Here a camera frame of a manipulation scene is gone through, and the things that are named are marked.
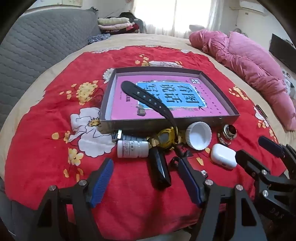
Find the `white earbuds case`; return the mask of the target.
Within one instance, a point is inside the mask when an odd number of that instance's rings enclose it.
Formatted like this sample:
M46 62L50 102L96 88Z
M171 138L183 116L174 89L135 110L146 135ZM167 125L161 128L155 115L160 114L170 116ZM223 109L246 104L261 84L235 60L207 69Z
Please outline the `white earbuds case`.
M222 144L214 144L211 149L212 162L230 170L237 166L235 155L236 152L233 149Z

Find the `small glass jar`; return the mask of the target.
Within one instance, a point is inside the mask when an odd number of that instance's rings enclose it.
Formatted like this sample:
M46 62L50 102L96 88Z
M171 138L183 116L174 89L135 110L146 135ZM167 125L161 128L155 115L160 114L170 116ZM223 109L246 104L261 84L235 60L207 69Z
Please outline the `small glass jar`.
M237 130L234 125L226 124L220 132L217 133L219 142L224 146L229 146L236 138Z

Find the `white bottle cap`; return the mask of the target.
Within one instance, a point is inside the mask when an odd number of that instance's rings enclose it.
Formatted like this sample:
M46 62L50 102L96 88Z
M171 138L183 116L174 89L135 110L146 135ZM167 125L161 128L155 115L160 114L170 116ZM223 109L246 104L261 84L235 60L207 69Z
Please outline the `white bottle cap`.
M202 151L209 146L212 139L212 131L208 124L198 121L187 127L185 138L189 147Z

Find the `black hair clip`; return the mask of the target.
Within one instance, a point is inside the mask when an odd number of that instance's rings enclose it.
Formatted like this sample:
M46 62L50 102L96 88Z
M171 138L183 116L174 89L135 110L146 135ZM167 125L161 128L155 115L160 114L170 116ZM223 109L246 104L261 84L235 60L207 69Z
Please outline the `black hair clip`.
M171 160L170 160L170 163L169 163L169 167L170 169L172 170L177 170L178 169L178 166L179 166L179 161L180 161L180 158L179 157L173 157Z

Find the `black gold pointed case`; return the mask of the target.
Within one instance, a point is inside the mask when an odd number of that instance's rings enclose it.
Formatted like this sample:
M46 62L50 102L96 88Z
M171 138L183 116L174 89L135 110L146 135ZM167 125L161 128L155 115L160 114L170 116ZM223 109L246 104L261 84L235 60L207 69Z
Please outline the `black gold pointed case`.
M154 188L164 190L171 186L165 152L159 147L152 147L149 150L149 170Z

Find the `black yellow wrist watch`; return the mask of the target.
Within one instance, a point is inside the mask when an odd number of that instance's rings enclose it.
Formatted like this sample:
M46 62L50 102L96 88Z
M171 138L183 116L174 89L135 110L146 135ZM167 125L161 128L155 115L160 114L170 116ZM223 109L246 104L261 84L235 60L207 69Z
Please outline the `black yellow wrist watch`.
M179 144L179 136L178 136L179 132L178 132L177 124L173 117L173 114L167 108L167 106L164 105L161 100L156 99L153 95L148 93L146 90L138 87L137 85L135 85L130 81L124 81L121 84L121 89L125 94L147 105L149 108L153 109L154 111L159 113L161 116L163 116L167 121L170 122L174 130L174 140L171 146L176 147Z

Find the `white pill bottle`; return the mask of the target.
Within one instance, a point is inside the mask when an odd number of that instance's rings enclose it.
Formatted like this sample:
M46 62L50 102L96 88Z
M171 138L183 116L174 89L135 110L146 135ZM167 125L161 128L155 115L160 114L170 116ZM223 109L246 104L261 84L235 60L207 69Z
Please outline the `white pill bottle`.
M149 143L146 141L117 142L117 156L119 158L146 158L149 155Z

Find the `red lighter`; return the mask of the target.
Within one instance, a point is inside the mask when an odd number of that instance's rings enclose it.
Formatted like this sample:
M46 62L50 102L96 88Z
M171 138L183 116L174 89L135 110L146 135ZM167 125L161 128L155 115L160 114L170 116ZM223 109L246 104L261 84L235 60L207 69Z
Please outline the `red lighter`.
M183 157L187 159L193 170L201 172L202 176L208 178L208 173L205 170L204 162L198 154L193 154L190 150L186 150Z

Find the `red floral blanket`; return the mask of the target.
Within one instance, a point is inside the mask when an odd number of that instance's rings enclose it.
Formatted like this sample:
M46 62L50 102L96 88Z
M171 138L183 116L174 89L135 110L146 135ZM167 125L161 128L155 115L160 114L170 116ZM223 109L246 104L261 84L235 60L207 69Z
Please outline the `red floral blanket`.
M263 123L250 98L210 60L200 54L166 47L131 46L77 57L46 88L43 99L24 115L6 159L4 182L8 198L37 209L50 185L69 187L87 178L107 157L114 173L102 202L93 209L99 230L111 240L137 240L170 233L195 223L199 209L177 174L164 191L151 183L147 159L117 157L110 134L104 134L99 108L109 69L147 67L149 61L168 61L208 75L238 109L234 150L245 150L275 176L283 162L258 145L258 138L276 137Z

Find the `pink quilt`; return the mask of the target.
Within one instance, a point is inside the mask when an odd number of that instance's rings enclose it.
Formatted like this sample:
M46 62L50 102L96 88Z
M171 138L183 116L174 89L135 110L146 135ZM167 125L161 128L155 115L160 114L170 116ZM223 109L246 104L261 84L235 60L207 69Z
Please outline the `pink quilt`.
M281 67L269 52L248 37L206 29L191 33L194 48L215 58L259 92L287 131L295 131L295 107Z

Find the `black television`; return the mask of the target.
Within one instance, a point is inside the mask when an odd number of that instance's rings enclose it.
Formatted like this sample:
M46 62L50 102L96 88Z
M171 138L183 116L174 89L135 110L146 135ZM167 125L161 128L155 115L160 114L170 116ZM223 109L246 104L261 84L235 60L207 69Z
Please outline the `black television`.
M269 52L295 73L296 50L291 44L277 35L272 34Z

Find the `pink children's book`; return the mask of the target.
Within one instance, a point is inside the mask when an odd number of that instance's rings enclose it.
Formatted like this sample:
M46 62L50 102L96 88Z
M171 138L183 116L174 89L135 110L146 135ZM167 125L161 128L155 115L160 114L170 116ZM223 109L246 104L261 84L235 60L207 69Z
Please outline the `pink children's book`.
M118 75L112 83L108 103L112 120L162 118L147 105L126 95L121 84L130 81L161 100L175 118L228 116L229 111L198 77L175 75Z

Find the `grey cardboard tray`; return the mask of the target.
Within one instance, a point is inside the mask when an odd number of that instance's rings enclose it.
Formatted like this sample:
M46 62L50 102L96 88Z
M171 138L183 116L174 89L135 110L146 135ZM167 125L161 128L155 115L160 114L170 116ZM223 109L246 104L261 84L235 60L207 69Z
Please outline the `grey cardboard tray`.
M179 130L203 121L210 126L234 123L239 111L200 70L173 67L126 67L113 70L100 108L103 129L136 133L160 131L171 124L158 111L124 93L121 86L138 87L152 95L148 101L167 107Z

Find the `beige bed sheet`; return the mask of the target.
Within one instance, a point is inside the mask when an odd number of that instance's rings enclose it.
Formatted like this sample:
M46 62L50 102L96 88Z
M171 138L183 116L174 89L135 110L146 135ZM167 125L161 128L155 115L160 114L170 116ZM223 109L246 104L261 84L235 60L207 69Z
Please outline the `beige bed sheet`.
M126 46L163 46L174 49L187 50L193 53L201 54L202 51L193 48L188 39L181 39L165 35L151 34L122 34L115 35L104 40L88 45L64 58L62 61L46 70L23 94L21 99L13 107L6 118L1 129L1 178L4 178L4 166L8 155L8 150L15 135L16 129L22 117L29 112L30 108L36 105L45 93L45 88L79 55L84 52L94 52L105 49L113 49ZM238 77L234 72L218 63L213 57L209 60L215 65L216 69L229 78L238 88L263 109L268 116L268 121L280 143L289 144L295 147L295 132L287 132L282 127L280 121L274 115L269 104L261 95L250 87L245 81Z

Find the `white curtain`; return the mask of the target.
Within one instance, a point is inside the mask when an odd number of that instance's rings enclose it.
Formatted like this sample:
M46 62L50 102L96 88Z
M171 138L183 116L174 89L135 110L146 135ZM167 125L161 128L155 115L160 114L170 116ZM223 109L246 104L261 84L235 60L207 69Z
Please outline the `white curtain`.
M225 1L134 1L133 13L147 34L188 39L192 30L218 30Z

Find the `grey quilted headboard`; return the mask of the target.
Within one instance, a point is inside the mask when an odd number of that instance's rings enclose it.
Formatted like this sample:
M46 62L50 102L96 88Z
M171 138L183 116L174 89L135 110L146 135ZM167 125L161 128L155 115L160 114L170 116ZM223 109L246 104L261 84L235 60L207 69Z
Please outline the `grey quilted headboard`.
M100 34L98 10L48 9L24 15L1 43L1 124L47 69Z

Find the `blue patterned cloth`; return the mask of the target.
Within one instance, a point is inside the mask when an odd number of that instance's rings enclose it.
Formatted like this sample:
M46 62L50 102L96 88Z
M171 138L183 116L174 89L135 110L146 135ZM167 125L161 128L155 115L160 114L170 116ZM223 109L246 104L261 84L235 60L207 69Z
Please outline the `blue patterned cloth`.
M92 43L107 40L110 37L111 37L111 34L109 34L109 33L108 34L98 34L96 36L88 38L88 45L90 45Z

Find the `folded clothes pile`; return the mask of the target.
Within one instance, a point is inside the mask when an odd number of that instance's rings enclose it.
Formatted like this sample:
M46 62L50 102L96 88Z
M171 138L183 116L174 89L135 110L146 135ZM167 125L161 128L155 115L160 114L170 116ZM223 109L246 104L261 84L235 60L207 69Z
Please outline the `folded clothes pile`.
M98 18L98 27L103 34L110 35L144 32L143 21L131 12L122 12L118 17Z

